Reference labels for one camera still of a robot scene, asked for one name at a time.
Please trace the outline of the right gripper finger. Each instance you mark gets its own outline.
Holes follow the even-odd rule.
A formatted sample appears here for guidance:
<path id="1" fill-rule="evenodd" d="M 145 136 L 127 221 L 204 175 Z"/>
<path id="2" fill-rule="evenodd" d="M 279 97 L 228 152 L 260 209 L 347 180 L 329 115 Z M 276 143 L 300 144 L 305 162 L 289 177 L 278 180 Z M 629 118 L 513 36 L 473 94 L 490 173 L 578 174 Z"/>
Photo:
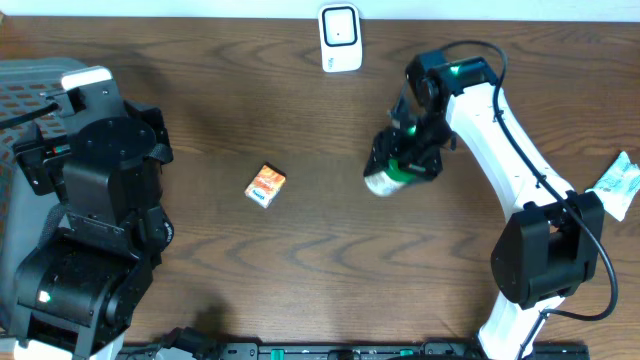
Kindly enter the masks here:
<path id="1" fill-rule="evenodd" d="M 397 153 L 399 143 L 395 128 L 387 127 L 373 139 L 369 159 L 363 171 L 364 176 L 372 176 L 389 167 L 389 160 Z"/>
<path id="2" fill-rule="evenodd" d="M 399 155 L 400 182 L 433 181 L 443 170 L 439 147 L 412 147 Z"/>

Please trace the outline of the green lid jar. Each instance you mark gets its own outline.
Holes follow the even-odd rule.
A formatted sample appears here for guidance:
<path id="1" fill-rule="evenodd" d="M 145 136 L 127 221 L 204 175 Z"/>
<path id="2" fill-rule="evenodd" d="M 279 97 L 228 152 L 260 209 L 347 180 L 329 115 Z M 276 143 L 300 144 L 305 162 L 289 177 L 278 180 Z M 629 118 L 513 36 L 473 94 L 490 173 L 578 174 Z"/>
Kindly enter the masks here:
<path id="1" fill-rule="evenodd" d="M 399 162 L 391 159 L 388 166 L 364 177 L 367 188 L 376 196 L 390 196 L 417 179 L 415 174 L 400 169 Z"/>

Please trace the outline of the orange snack packet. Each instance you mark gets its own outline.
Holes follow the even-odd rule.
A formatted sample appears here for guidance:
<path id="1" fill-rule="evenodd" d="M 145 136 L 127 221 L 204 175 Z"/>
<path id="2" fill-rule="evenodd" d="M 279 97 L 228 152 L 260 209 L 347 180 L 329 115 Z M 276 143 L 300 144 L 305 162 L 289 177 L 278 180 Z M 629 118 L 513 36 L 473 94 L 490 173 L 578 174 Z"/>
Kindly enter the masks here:
<path id="1" fill-rule="evenodd" d="M 262 208 L 268 208 L 285 183 L 284 173 L 265 164 L 245 188 L 244 194 Z"/>

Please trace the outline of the light blue wipes pack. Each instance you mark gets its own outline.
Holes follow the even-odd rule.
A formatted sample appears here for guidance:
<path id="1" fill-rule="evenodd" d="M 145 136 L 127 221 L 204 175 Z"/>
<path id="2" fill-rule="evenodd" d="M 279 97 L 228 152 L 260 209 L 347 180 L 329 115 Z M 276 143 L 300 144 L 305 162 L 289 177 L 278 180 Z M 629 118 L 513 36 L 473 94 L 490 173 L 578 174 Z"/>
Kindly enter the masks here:
<path id="1" fill-rule="evenodd" d="M 639 191 L 639 166 L 622 151 L 602 177 L 587 192 L 594 192 L 605 211 L 622 222 Z"/>

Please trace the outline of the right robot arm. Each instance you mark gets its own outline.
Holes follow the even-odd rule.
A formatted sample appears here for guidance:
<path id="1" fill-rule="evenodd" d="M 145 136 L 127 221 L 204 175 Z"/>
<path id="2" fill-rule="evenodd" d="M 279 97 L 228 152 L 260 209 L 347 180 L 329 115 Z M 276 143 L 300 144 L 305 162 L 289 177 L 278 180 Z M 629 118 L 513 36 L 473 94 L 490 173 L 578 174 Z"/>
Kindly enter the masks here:
<path id="1" fill-rule="evenodd" d="M 543 321 L 595 274 L 604 208 L 579 194 L 542 157 L 511 112 L 499 78 L 481 56 L 449 61 L 441 50 L 415 56 L 405 70 L 391 124 L 373 142 L 363 177 L 375 195 L 434 180 L 441 150 L 461 139 L 489 180 L 506 226 L 491 254 L 499 289 L 477 333 L 488 359 L 533 352 Z"/>

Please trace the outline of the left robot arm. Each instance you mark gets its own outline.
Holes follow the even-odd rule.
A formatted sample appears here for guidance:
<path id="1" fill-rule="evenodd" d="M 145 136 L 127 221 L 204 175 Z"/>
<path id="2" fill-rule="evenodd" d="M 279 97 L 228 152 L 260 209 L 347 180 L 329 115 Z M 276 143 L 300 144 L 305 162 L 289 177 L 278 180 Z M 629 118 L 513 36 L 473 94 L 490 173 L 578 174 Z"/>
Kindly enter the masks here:
<path id="1" fill-rule="evenodd" d="M 130 327 L 173 239 L 160 183 L 173 152 L 161 110 L 122 98 L 103 68 L 63 75 L 47 111 L 64 134 L 33 132 L 14 153 L 58 203 L 17 267 L 8 332 L 87 359 Z"/>

